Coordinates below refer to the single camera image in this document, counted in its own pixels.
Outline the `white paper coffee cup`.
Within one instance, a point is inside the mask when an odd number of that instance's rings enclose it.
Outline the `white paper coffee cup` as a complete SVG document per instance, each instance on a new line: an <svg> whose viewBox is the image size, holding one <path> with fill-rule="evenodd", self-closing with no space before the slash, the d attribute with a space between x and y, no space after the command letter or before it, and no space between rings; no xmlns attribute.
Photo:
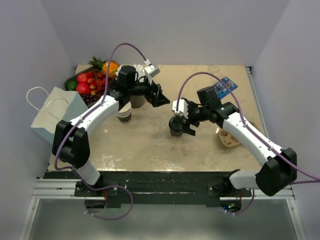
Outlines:
<svg viewBox="0 0 320 240"><path fill-rule="evenodd" d="M174 138L180 138L183 135L183 133L180 132L179 130L175 130L175 129L171 128L170 135Z"/></svg>

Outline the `black plastic cup lid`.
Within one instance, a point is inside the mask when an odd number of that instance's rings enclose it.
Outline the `black plastic cup lid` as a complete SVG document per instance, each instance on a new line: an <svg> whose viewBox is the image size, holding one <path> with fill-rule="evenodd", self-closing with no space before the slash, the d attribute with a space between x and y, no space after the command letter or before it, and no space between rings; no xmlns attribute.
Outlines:
<svg viewBox="0 0 320 240"><path fill-rule="evenodd" d="M180 116L173 116L168 123L171 131L182 133L183 132L183 119Z"/></svg>

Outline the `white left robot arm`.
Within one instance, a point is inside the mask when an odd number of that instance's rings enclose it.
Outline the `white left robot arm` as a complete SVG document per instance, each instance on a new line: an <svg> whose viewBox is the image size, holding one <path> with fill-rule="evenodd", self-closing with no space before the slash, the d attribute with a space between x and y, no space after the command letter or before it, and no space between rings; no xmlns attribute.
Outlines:
<svg viewBox="0 0 320 240"><path fill-rule="evenodd" d="M161 85L153 81L160 69L149 64L143 70L143 81L139 81L135 67L121 66L117 79L106 95L78 117L70 121L61 120L56 125L52 154L57 160L71 165L87 183L85 189L92 196L99 196L104 190L104 184L99 181L101 175L89 160L89 134L107 118L119 112L130 102L132 96L143 96L154 108L170 103L163 95Z"/></svg>

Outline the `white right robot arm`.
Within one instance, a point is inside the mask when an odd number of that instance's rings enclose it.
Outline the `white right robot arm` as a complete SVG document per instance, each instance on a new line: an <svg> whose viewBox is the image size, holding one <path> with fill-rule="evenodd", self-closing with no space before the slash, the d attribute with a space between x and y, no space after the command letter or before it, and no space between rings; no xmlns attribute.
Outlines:
<svg viewBox="0 0 320 240"><path fill-rule="evenodd" d="M254 156L259 171L233 171L222 184L223 192L230 197L241 189L260 189L267 196L274 196L297 179L297 154L292 148L283 149L257 130L246 120L233 103L222 104L213 87L197 91L200 104L186 98L174 104L175 114L182 115L181 131L195 135L191 125L210 121L233 135Z"/></svg>

